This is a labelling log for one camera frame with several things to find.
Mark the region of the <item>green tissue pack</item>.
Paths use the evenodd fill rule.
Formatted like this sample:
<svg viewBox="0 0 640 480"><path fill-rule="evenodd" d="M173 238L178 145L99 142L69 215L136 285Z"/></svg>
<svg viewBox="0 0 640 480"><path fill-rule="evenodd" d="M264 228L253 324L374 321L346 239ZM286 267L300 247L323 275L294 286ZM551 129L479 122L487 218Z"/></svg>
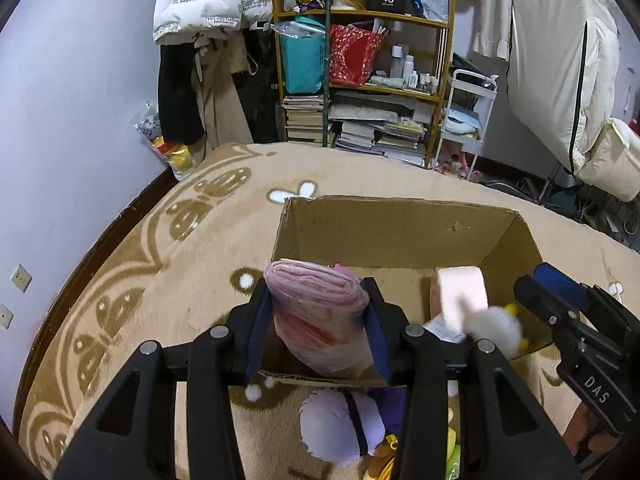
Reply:
<svg viewBox="0 0 640 480"><path fill-rule="evenodd" d="M461 448L457 444L457 433L448 428L447 434L447 459L446 459L446 480L457 480L460 474Z"/></svg>

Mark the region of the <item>white yellow duck plush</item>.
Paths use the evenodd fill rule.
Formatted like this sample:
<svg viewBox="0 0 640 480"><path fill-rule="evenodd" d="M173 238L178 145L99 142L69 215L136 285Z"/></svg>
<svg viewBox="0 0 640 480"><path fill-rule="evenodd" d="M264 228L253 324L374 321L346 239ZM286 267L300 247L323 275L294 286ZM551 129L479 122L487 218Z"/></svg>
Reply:
<svg viewBox="0 0 640 480"><path fill-rule="evenodd" d="M521 356L529 347L514 302L505 307L490 306L472 312L465 318L464 328L475 340L492 341L508 360Z"/></svg>

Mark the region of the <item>white pink soft pad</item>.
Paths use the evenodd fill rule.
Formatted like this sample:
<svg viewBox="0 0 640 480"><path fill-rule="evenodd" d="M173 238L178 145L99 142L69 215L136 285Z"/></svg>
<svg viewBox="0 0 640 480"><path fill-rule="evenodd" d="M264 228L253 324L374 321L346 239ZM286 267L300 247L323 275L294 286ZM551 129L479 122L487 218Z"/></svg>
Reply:
<svg viewBox="0 0 640 480"><path fill-rule="evenodd" d="M478 266L437 268L431 277L430 313L458 333L465 330L468 317L488 308L488 295Z"/></svg>

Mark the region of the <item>lavender purple plush doll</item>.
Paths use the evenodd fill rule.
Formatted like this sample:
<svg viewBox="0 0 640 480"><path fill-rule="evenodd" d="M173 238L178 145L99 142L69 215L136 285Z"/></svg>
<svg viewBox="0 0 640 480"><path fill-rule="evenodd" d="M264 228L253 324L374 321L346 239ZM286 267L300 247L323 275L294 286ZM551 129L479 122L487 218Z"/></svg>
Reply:
<svg viewBox="0 0 640 480"><path fill-rule="evenodd" d="M312 390L299 409L300 437L314 458L356 462L399 436L405 400L405 388Z"/></svg>

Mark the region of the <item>pink towel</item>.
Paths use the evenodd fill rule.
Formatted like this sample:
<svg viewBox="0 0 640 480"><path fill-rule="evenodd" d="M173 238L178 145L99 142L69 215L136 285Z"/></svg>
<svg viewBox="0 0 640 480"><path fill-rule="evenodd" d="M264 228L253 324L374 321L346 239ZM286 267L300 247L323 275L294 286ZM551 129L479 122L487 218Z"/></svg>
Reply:
<svg viewBox="0 0 640 480"><path fill-rule="evenodd" d="M372 365L363 327L369 294L351 270L336 264L280 259L264 279L274 330L299 362L324 377L356 379Z"/></svg>

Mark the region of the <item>yellow round plush toy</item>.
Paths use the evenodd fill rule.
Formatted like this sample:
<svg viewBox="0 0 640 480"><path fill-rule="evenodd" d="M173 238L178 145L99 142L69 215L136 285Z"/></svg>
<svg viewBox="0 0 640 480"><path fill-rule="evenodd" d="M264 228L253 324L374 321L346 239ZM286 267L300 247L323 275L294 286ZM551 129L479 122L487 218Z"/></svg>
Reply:
<svg viewBox="0 0 640 480"><path fill-rule="evenodd" d="M363 480L390 480L398 449L398 437L388 434L375 448Z"/></svg>

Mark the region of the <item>beige patterned carpet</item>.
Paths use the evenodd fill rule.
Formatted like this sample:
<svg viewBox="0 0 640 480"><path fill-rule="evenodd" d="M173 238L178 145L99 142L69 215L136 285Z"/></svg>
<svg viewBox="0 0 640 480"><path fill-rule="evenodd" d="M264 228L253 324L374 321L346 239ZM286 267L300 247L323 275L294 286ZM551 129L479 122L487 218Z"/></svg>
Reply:
<svg viewBox="0 0 640 480"><path fill-rule="evenodd" d="M639 256L589 226L484 186L370 156L294 143L217 148L127 235L54 337L18 440L51 478L96 400L142 341L189 341L250 296L291 198L378 197L509 209L574 280L620 283L639 307Z"/></svg>

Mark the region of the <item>plastic bag of snacks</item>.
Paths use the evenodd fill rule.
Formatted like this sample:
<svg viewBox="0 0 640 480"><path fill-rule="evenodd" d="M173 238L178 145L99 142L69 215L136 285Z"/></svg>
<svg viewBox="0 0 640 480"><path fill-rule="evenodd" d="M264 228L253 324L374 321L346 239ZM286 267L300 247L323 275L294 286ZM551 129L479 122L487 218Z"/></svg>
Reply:
<svg viewBox="0 0 640 480"><path fill-rule="evenodd" d="M150 101L134 121L134 130L144 139L145 144L170 168L177 181L190 176L196 168L195 159L186 144L166 140L160 126L160 113Z"/></svg>

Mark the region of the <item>white utility cart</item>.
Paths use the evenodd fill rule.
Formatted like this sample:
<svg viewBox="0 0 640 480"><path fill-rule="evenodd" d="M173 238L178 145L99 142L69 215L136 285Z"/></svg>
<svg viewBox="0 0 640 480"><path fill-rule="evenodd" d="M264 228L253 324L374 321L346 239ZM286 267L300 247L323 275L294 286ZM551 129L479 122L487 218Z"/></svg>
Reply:
<svg viewBox="0 0 640 480"><path fill-rule="evenodd" d="M486 76L457 68L448 76L449 94L439 123L434 167L445 162L440 156L445 143L455 145L448 166L466 180L472 178L482 151L492 109L498 96L498 75Z"/></svg>

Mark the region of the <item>cream hanging garment cover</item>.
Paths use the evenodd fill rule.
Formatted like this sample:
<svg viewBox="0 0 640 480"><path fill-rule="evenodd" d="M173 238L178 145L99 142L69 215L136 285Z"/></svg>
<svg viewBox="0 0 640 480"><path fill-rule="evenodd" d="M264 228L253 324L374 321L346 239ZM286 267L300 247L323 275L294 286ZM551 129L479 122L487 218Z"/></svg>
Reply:
<svg viewBox="0 0 640 480"><path fill-rule="evenodd" d="M513 114L575 178L639 193L639 138L613 117L620 40L614 0L512 0Z"/></svg>

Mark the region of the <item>stack of books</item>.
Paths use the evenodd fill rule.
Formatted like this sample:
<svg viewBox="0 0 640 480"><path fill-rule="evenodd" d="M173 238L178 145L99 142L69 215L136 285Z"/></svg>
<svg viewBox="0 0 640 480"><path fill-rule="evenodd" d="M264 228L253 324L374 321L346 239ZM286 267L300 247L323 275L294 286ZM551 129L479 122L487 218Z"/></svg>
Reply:
<svg viewBox="0 0 640 480"><path fill-rule="evenodd" d="M282 101L288 141L323 143L324 102L318 94L289 94Z"/></svg>

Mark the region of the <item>wooden bookshelf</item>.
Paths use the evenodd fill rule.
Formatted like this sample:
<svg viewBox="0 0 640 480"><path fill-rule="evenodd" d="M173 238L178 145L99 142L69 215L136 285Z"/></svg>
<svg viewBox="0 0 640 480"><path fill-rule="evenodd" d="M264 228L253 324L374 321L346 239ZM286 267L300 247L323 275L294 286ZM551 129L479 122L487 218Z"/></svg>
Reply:
<svg viewBox="0 0 640 480"><path fill-rule="evenodd" d="M456 0L447 1L448 20L446 22L431 21L427 18L418 18L407 14L369 10L333 11L327 6L323 9L311 9L303 13L305 16L324 19L324 27L326 28L322 79L324 102L329 101L330 90L345 89L406 96L434 106L430 126L427 133L423 135L426 168L432 168L434 165L436 142L439 140L440 120L442 119L442 110L445 105L445 93L452 59ZM432 60L432 90L430 92L416 90L408 84L390 86L389 84L373 82L371 80L374 76L373 65L382 51L384 40L374 40L370 32L364 32L355 39L355 44L349 47L347 41L355 37L354 25L352 23L347 24L345 26L347 32L343 35L334 34L332 29L337 26L336 20L338 18L368 18L374 22L383 20L434 29L436 50L433 52L421 51L419 53L421 56L427 56Z"/></svg>

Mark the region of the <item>red gift bag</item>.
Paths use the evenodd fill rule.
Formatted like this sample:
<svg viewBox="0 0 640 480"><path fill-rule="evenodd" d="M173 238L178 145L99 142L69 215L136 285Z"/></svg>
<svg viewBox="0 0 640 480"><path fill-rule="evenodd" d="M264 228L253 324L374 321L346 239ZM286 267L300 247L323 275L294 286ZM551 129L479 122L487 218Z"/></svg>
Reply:
<svg viewBox="0 0 640 480"><path fill-rule="evenodd" d="M330 29L331 84L360 87L365 84L378 59L384 35L352 25L334 24Z"/></svg>

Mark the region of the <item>teal gift bag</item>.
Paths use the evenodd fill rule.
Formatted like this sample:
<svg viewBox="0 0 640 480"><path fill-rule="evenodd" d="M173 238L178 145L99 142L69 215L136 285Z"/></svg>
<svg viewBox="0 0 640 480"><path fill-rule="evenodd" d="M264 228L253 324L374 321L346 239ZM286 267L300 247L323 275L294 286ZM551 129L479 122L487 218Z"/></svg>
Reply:
<svg viewBox="0 0 640 480"><path fill-rule="evenodd" d="M324 25L314 18L298 16L277 25L276 32L281 41L286 91L317 93L324 77Z"/></svg>

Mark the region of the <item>white wall socket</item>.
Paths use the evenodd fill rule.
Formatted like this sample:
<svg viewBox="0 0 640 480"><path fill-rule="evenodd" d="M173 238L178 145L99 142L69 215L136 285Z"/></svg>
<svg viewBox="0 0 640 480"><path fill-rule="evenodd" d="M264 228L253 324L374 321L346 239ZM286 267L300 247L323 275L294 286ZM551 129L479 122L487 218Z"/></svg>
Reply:
<svg viewBox="0 0 640 480"><path fill-rule="evenodd" d="M32 282L32 274L19 264L11 276L11 282L20 292L26 292Z"/></svg>
<svg viewBox="0 0 640 480"><path fill-rule="evenodd" d="M14 314L4 304L0 304L0 326L5 330L8 330L13 321Z"/></svg>

